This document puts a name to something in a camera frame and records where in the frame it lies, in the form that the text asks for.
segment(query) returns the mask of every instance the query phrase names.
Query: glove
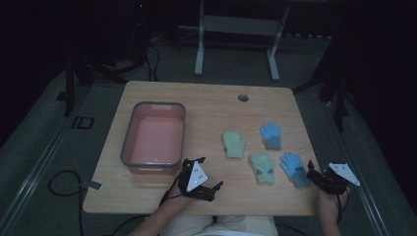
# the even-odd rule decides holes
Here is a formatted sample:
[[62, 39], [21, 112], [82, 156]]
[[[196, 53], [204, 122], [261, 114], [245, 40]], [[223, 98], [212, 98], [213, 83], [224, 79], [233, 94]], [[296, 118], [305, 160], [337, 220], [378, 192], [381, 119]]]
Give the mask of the glove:
[[267, 123], [260, 131], [267, 149], [281, 149], [281, 127], [275, 123]]
[[269, 159], [266, 153], [251, 154], [249, 159], [259, 184], [273, 184], [275, 182], [273, 177], [275, 162]]
[[242, 140], [237, 132], [229, 131], [223, 133], [224, 151], [229, 158], [243, 158], [245, 143], [246, 141]]
[[300, 155], [286, 152], [280, 159], [282, 162], [279, 165], [288, 178], [292, 180], [295, 187], [302, 188], [311, 184], [311, 181], [307, 178]]

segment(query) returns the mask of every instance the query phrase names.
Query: person's leg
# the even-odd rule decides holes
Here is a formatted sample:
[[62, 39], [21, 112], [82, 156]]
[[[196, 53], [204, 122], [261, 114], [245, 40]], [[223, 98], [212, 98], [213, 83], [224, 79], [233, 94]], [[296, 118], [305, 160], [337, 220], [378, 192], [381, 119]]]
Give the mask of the person's leg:
[[159, 235], [190, 236], [202, 232], [210, 224], [212, 224], [211, 215], [180, 214], [169, 221]]
[[217, 223], [206, 227], [204, 232], [212, 230], [233, 230], [265, 236], [277, 236], [272, 216], [219, 216]]

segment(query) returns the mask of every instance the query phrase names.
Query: white tag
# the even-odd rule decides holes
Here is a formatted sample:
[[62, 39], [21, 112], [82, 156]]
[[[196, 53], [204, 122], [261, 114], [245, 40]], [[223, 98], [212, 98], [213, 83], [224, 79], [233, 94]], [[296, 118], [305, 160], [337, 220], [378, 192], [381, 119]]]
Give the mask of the white tag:
[[336, 173], [340, 177], [346, 179], [350, 183], [352, 183], [356, 186], [361, 185], [361, 183], [358, 181], [358, 179], [356, 179], [356, 176], [353, 174], [352, 170], [350, 170], [350, 168], [347, 164], [333, 164], [333, 163], [330, 163], [328, 166], [334, 171], [334, 173]]
[[208, 176], [203, 171], [202, 166], [198, 161], [194, 162], [193, 170], [191, 171], [190, 181], [188, 182], [187, 192], [193, 191], [195, 188], [206, 182]]

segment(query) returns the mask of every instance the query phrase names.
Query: wooden table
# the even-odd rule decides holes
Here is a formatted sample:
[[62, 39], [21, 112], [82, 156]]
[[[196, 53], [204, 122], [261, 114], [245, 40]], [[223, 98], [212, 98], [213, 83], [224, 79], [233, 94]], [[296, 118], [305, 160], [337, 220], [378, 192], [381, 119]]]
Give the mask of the wooden table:
[[[238, 95], [249, 96], [247, 102]], [[84, 210], [100, 213], [152, 213], [173, 175], [132, 174], [120, 152], [133, 107], [140, 101], [176, 101], [185, 105], [183, 158], [207, 159], [204, 186], [224, 181], [213, 202], [194, 201], [184, 213], [238, 215], [312, 215], [317, 188], [297, 189], [279, 166], [286, 151], [299, 153], [303, 164], [319, 166], [292, 91], [288, 88], [129, 82], [116, 111], [92, 180], [103, 185], [89, 190]], [[282, 127], [282, 150], [266, 150], [259, 129], [269, 122]], [[221, 135], [239, 132], [245, 157], [225, 157]], [[275, 160], [275, 184], [259, 185], [249, 163], [251, 153], [267, 152]]]

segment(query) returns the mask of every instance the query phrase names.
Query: table leg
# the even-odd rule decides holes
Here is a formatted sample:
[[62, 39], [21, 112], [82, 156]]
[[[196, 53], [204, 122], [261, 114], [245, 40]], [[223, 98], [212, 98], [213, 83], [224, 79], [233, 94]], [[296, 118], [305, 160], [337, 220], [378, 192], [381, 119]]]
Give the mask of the table leg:
[[285, 26], [286, 19], [288, 17], [288, 13], [289, 13], [289, 7], [285, 7], [284, 12], [282, 14], [281, 21], [279, 22], [278, 27], [276, 29], [275, 41], [273, 42], [273, 46], [272, 46], [271, 49], [267, 50], [267, 57], [268, 57], [268, 62], [269, 62], [270, 75], [271, 75], [273, 81], [279, 81], [278, 69], [276, 68], [275, 53], [276, 53], [276, 49], [277, 49], [278, 44], [279, 44], [279, 40], [282, 37], [282, 32], [284, 30], [284, 26]]
[[65, 117], [68, 117], [71, 111], [74, 108], [75, 97], [74, 97], [74, 68], [73, 68], [73, 60], [69, 58], [66, 65], [65, 65]]
[[205, 59], [205, 1], [200, 1], [200, 27], [199, 27], [199, 48], [197, 49], [196, 68], [194, 74], [200, 76], [203, 73], [203, 62]]

